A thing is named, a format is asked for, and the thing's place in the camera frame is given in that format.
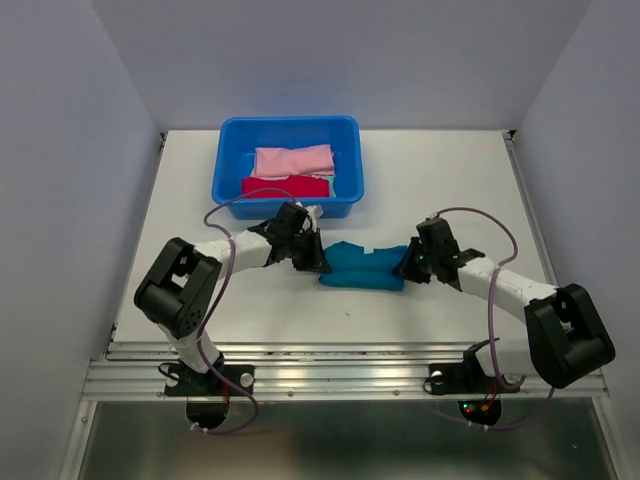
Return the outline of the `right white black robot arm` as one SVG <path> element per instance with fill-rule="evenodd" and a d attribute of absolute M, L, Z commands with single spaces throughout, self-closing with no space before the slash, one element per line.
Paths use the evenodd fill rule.
<path fill-rule="evenodd" d="M 563 389 L 611 363 L 613 342 L 585 288 L 540 283 L 498 266 L 483 252 L 463 250 L 448 222 L 429 218 L 418 225 L 397 276 L 417 284 L 432 279 L 483 299 L 487 310 L 500 309 L 521 321 L 526 337 L 497 338 L 469 347 L 457 363 L 433 363 L 426 389 L 434 395 L 517 392 L 529 377 Z"/>

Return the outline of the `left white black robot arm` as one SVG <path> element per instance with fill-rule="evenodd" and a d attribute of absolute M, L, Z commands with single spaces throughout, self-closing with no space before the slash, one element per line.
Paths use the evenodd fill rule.
<path fill-rule="evenodd" d="M 134 294 L 134 305 L 165 334 L 178 361 L 158 367 L 164 394 L 221 396 L 224 355 L 211 342 L 205 324 L 231 276 L 289 260 L 295 270 L 329 273 L 317 221 L 322 207 L 283 203 L 276 216 L 222 240 L 193 245 L 167 241 Z"/>

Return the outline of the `teal t shirt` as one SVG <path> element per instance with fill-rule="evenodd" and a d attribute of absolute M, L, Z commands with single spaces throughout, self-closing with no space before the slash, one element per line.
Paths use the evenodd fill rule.
<path fill-rule="evenodd" d="M 323 273 L 319 283 L 333 288 L 400 292 L 405 281 L 394 274 L 403 259 L 406 245 L 371 251 L 349 242 L 338 242 L 324 251 L 331 272 Z"/>

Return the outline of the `blue plastic bin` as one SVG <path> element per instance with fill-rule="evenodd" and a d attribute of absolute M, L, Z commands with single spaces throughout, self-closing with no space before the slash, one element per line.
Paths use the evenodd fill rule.
<path fill-rule="evenodd" d="M 344 115 L 235 117 L 219 132 L 211 197 L 237 219 L 273 215 L 293 196 L 344 218 L 364 196 L 357 121 Z"/>

